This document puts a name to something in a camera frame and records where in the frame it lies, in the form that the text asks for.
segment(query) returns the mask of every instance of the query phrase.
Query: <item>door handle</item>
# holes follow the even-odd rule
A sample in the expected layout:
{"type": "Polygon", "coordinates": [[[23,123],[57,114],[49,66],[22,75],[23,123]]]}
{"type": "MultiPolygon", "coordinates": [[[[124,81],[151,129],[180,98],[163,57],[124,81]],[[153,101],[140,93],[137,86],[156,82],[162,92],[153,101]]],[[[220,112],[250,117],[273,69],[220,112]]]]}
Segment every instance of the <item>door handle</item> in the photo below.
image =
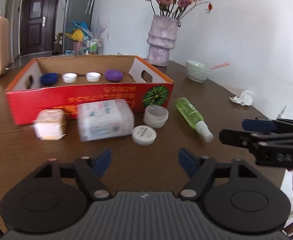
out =
{"type": "Polygon", "coordinates": [[[45,16],[42,18],[42,27],[45,27],[45,16]]]}

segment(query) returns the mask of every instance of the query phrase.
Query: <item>small wrapped package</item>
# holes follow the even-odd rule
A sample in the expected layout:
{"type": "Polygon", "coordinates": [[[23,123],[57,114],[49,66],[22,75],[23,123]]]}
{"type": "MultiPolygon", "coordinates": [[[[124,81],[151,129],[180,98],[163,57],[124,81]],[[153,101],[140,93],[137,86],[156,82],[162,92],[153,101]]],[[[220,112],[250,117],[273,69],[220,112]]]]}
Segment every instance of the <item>small wrapped package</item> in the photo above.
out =
{"type": "Polygon", "coordinates": [[[125,99],[78,105],[78,130],[81,141],[100,140],[132,134],[133,112],[125,99]]]}
{"type": "Polygon", "coordinates": [[[65,135],[65,113],[61,109],[41,111],[34,121],[36,136],[41,140],[60,140],[65,135]]]}

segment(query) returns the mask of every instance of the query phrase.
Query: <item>purple bottle cap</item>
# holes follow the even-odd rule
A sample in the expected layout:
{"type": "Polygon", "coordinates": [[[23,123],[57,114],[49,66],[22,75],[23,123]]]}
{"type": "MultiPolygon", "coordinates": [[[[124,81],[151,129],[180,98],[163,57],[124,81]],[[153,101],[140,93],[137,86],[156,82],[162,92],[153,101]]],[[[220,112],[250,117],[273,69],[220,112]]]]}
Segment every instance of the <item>purple bottle cap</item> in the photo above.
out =
{"type": "Polygon", "coordinates": [[[107,70],[105,72],[105,76],[109,81],[121,81],[123,78],[123,73],[118,70],[107,70]]]}

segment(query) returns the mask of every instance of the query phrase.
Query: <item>refrigerator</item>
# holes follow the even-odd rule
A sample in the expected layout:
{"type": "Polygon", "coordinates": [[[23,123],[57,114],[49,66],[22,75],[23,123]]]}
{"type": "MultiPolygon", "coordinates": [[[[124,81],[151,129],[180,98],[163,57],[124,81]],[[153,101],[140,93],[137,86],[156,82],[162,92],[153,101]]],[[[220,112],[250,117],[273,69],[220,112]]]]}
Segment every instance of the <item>refrigerator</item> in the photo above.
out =
{"type": "MultiPolygon", "coordinates": [[[[63,33],[74,27],[72,21],[85,22],[90,29],[94,0],[67,0],[64,13],[63,33]]],[[[62,53],[73,50],[72,40],[63,36],[62,53]]]]}

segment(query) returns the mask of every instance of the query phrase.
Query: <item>crumpled tissue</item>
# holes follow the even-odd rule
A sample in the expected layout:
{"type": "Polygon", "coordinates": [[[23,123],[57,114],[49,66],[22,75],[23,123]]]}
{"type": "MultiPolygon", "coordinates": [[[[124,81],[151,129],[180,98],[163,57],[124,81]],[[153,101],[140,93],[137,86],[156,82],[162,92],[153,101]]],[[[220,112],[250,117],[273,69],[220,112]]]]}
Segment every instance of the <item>crumpled tissue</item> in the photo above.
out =
{"type": "Polygon", "coordinates": [[[243,90],[240,97],[230,98],[232,102],[240,104],[241,106],[250,106],[253,103],[251,91],[243,90]]]}

